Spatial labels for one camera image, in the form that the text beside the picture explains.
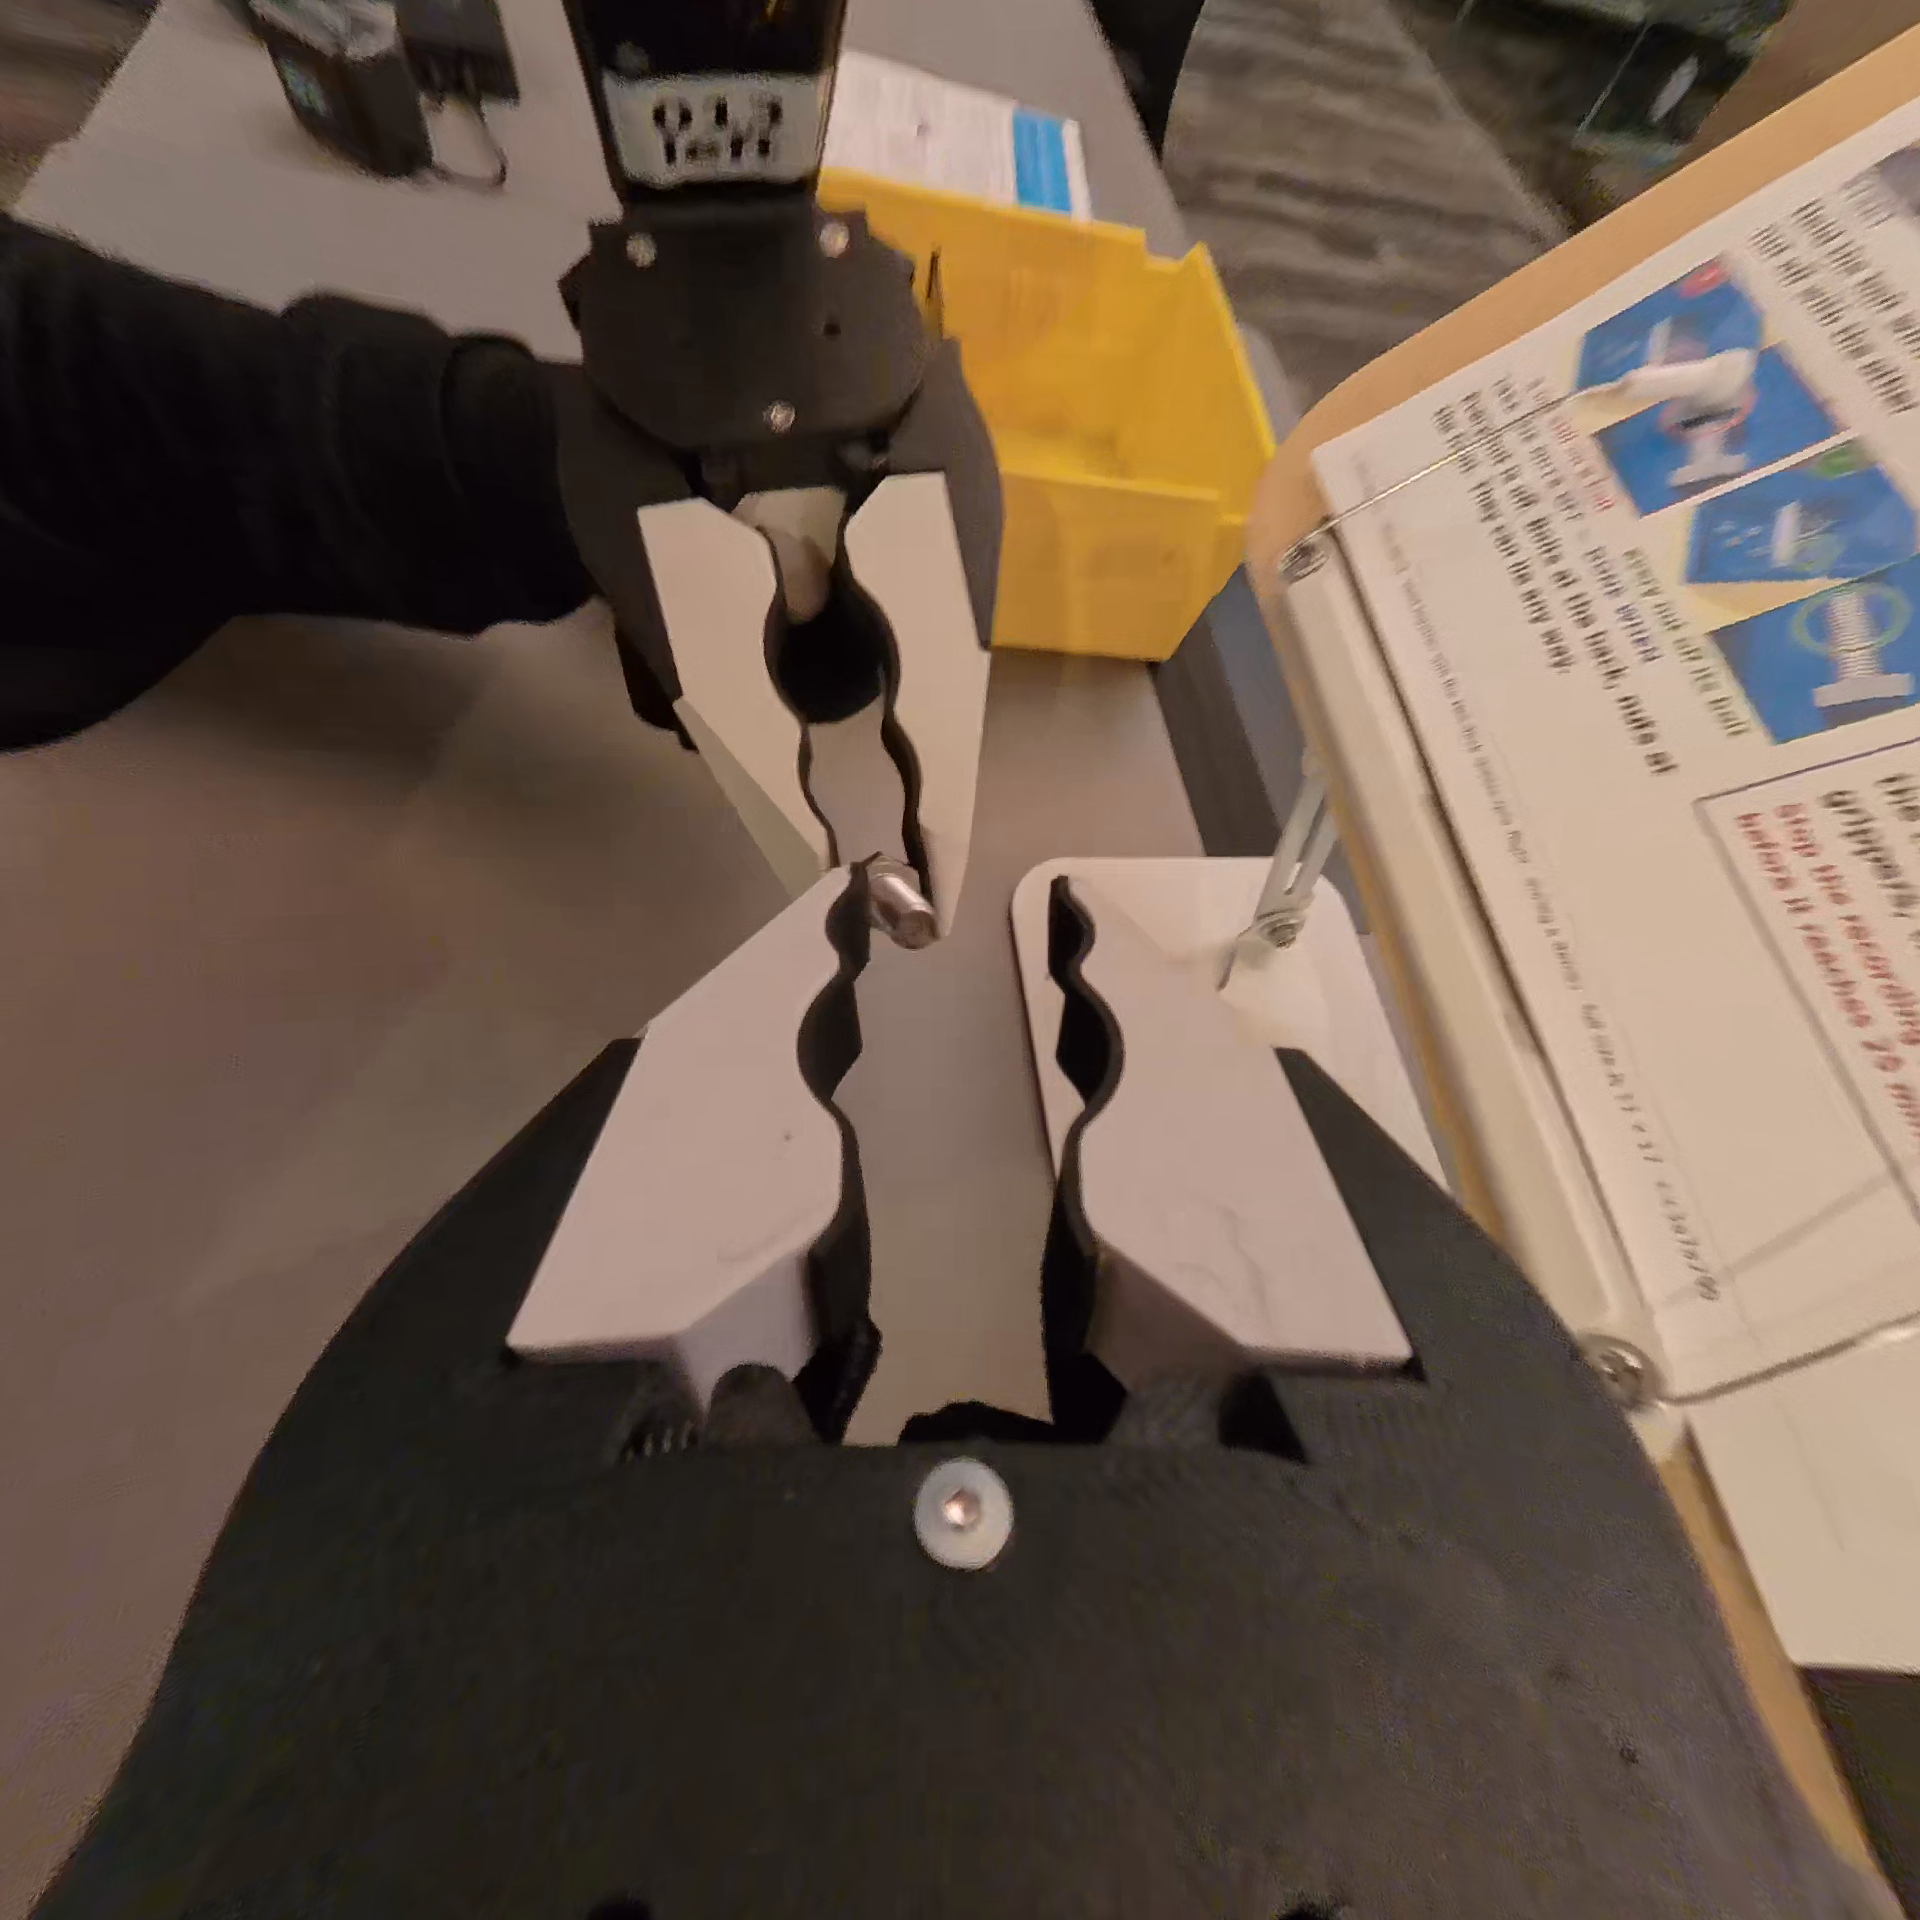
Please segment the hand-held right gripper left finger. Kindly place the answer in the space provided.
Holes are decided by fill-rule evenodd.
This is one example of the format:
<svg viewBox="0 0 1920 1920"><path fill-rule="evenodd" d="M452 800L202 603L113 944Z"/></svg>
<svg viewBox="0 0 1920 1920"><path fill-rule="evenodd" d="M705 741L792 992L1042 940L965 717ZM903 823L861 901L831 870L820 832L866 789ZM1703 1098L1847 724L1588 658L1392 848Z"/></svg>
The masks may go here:
<svg viewBox="0 0 1920 1920"><path fill-rule="evenodd" d="M831 870L636 1039L510 1326L522 1359L653 1359L695 1405L744 1364L804 1384L866 1320L866 1201L836 1088L861 1052L861 870Z"/></svg>

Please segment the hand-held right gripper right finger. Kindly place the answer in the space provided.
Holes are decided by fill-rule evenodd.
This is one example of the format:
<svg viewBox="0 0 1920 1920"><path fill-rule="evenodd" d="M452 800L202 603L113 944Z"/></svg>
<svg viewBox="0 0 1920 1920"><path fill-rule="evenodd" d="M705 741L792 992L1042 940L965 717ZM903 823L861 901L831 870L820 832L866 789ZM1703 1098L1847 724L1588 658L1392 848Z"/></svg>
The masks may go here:
<svg viewBox="0 0 1920 1920"><path fill-rule="evenodd" d="M1043 877L1049 1371L1399 1371L1409 1340L1282 1048L1127 883Z"/></svg>

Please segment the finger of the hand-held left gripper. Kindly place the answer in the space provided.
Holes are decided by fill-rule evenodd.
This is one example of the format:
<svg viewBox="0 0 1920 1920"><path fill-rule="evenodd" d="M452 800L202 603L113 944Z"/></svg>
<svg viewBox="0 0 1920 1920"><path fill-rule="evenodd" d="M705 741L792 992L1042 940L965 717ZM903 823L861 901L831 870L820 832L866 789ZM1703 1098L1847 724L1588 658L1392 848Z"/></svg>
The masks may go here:
<svg viewBox="0 0 1920 1920"><path fill-rule="evenodd" d="M945 473L894 473L848 518L829 601L804 626L804 722L878 705L900 778L900 863L947 936L972 854L989 651L976 631Z"/></svg>
<svg viewBox="0 0 1920 1920"><path fill-rule="evenodd" d="M831 866L806 797L806 724L783 698L786 601L774 546L703 500L653 503L636 536L678 677L674 716L789 896Z"/></svg>

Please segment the steel hex bolt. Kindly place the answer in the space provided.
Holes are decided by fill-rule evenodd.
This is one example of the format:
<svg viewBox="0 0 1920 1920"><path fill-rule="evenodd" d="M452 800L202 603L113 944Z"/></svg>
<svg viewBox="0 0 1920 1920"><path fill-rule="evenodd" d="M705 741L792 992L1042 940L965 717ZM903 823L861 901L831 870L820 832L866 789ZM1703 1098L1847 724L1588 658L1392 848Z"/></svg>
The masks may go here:
<svg viewBox="0 0 1920 1920"><path fill-rule="evenodd" d="M935 906L908 863L875 852L851 866L851 878L875 936L900 952L926 952L940 940Z"/></svg>

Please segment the person's left forearm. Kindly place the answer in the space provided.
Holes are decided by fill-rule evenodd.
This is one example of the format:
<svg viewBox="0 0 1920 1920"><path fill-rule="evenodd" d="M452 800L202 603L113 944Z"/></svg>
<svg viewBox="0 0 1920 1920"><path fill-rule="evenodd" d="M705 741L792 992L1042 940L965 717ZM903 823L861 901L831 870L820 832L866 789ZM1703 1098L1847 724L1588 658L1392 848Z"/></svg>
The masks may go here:
<svg viewBox="0 0 1920 1920"><path fill-rule="evenodd" d="M234 619L300 614L280 314L2 217L7 753L112 717Z"/></svg>

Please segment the person's left hand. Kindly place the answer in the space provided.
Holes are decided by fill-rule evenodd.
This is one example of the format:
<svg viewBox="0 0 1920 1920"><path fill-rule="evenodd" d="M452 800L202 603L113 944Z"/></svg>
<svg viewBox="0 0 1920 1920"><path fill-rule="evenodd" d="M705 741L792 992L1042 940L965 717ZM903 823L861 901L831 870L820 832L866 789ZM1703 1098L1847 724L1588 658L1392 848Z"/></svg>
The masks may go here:
<svg viewBox="0 0 1920 1920"><path fill-rule="evenodd" d="M280 324L300 347L282 610L482 634L593 601L560 492L566 366L337 293Z"/></svg>

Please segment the yellow plastic bin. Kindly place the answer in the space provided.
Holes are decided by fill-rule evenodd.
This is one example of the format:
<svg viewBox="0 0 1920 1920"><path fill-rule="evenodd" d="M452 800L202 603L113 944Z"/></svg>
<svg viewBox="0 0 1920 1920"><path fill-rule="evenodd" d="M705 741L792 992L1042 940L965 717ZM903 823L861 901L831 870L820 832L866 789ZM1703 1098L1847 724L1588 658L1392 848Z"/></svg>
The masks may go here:
<svg viewBox="0 0 1920 1920"><path fill-rule="evenodd" d="M1002 470L993 646L1170 661L1240 566L1278 448L1213 254L851 169L820 204L935 269Z"/></svg>

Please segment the white and blue paper sheet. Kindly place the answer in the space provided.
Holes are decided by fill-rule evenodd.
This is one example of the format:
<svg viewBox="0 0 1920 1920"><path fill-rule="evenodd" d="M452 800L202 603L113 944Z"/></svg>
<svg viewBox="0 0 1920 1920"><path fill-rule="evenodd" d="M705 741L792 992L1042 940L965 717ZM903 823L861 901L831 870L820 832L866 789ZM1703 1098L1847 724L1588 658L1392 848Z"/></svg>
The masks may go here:
<svg viewBox="0 0 1920 1920"><path fill-rule="evenodd" d="M836 64L824 165L1092 223L1075 119L861 50Z"/></svg>

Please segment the metal stand strut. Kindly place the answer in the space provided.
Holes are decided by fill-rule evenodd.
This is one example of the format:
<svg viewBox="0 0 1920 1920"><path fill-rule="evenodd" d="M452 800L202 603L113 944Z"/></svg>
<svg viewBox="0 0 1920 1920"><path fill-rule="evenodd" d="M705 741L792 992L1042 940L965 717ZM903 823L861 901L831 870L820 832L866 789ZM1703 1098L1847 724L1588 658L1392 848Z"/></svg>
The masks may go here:
<svg viewBox="0 0 1920 1920"><path fill-rule="evenodd" d="M1300 794L1270 854L1257 908L1219 954L1216 992L1226 992L1237 967L1257 967L1300 944L1334 841L1329 773L1314 751L1302 751Z"/></svg>

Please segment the black device box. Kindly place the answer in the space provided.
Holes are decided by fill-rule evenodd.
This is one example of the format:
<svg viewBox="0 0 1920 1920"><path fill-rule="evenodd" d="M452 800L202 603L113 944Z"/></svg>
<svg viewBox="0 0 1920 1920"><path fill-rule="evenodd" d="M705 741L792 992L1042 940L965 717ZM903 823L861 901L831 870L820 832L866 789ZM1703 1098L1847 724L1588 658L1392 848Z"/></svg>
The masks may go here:
<svg viewBox="0 0 1920 1920"><path fill-rule="evenodd" d="M248 3L248 16L305 134L380 178L430 171L396 3Z"/></svg>
<svg viewBox="0 0 1920 1920"><path fill-rule="evenodd" d="M499 3L396 3L397 41L430 103L520 103Z"/></svg>

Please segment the printed instruction sheet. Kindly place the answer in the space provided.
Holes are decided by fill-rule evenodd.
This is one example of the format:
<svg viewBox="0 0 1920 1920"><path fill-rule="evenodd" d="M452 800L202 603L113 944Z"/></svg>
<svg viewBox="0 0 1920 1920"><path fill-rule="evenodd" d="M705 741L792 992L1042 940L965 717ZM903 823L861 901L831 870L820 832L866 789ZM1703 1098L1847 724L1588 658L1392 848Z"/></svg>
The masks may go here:
<svg viewBox="0 0 1920 1920"><path fill-rule="evenodd" d="M1668 1388L1916 1320L1916 99L1314 470Z"/></svg>

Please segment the wooden sign board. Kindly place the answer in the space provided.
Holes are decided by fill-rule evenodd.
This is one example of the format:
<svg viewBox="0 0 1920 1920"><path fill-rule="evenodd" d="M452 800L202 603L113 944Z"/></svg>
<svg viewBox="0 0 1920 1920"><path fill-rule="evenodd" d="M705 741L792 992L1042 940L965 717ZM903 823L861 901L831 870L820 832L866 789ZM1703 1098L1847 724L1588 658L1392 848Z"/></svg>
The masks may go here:
<svg viewBox="0 0 1920 1920"><path fill-rule="evenodd" d="M1282 446L1253 525L1258 603L1466 1206L1576 1340L1622 1336L1659 1371L1649 1318L1452 844L1314 455L1904 99L1916 30L1354 372ZM1278 558L1322 528L1334 561L1278 588ZM1916 1915L1916 1320L1719 1397L1683 1400L1665 1375L1662 1384L1665 1405L1629 1421L1690 1480L1708 1557L1735 1560L1745 1598L1725 1610L1768 1646L1755 1665L1794 1674L1755 1680L1776 1740L1836 1850Z"/></svg>

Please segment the dark box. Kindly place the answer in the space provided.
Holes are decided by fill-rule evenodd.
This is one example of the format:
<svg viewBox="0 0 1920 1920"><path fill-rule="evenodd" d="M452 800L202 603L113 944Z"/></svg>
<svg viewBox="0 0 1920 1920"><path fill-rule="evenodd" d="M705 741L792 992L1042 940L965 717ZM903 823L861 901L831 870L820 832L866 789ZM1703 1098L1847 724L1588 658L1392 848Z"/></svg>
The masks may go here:
<svg viewBox="0 0 1920 1920"><path fill-rule="evenodd" d="M1678 156L1788 19L1788 3L1570 3L1570 10L1625 34L1570 145L1640 159Z"/></svg>

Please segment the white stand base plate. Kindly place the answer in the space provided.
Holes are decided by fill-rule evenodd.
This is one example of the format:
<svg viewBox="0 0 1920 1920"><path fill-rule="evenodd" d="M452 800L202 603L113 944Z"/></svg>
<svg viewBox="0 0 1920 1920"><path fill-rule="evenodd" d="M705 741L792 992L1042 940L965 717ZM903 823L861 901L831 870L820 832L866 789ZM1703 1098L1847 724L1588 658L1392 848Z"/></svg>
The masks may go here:
<svg viewBox="0 0 1920 1920"><path fill-rule="evenodd" d="M1172 967L1213 984L1226 940L1253 921L1268 857L1054 857L1016 883L1009 925L1051 1168L1062 1168L1069 1123L1082 1107L1054 1062L1062 986L1049 968L1049 896L1057 877L1086 883ZM1314 888L1293 948L1237 960L1223 993L1258 1045L1293 1045L1317 1059L1438 1188L1452 1190L1373 940L1357 928L1329 878Z"/></svg>

